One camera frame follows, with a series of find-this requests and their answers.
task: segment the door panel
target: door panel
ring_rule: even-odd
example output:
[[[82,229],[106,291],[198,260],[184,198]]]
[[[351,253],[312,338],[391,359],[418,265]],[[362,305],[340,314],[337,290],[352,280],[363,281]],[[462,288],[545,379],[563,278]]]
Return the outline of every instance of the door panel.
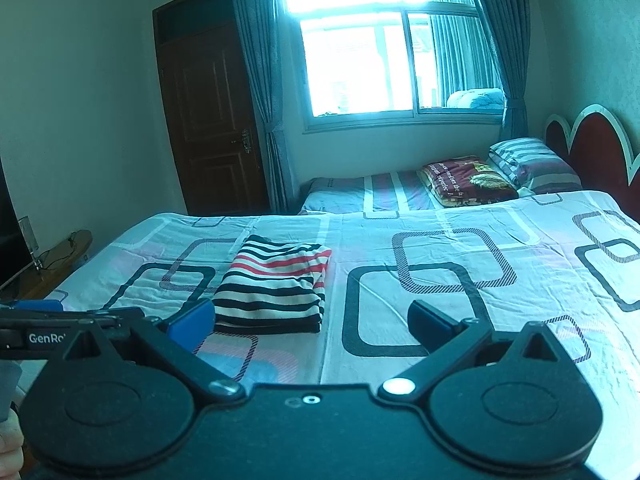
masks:
[[[235,23],[158,46],[162,101],[189,214],[264,214],[268,196]]]

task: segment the human hand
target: human hand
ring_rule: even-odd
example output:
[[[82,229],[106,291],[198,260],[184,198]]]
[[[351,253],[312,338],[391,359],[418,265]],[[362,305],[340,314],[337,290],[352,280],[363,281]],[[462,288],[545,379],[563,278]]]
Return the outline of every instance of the human hand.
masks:
[[[23,441],[18,415],[9,410],[9,418],[0,422],[0,480],[20,479]]]

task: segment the striped pillow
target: striped pillow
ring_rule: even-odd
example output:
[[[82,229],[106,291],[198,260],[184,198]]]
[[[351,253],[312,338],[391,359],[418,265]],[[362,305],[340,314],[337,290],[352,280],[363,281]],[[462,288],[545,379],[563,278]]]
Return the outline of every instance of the striped pillow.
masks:
[[[540,139],[498,142],[489,148],[489,159],[516,189],[526,187],[536,194],[582,189],[575,171]]]
[[[320,244],[276,244],[249,236],[213,296],[216,331],[320,332],[330,255]]]

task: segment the window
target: window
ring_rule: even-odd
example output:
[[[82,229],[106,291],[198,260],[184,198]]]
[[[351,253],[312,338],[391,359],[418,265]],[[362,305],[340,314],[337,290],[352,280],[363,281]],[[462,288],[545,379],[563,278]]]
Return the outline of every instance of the window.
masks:
[[[474,0],[284,0],[308,122],[502,115]]]

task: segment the headboard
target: headboard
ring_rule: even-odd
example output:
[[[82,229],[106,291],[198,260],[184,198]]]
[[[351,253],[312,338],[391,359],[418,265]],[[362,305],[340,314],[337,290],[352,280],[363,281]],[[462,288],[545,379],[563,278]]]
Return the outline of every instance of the headboard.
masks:
[[[584,189],[606,191],[620,209],[640,222],[640,155],[620,121],[605,107],[591,105],[574,127],[552,115],[545,127],[546,145],[574,168]]]

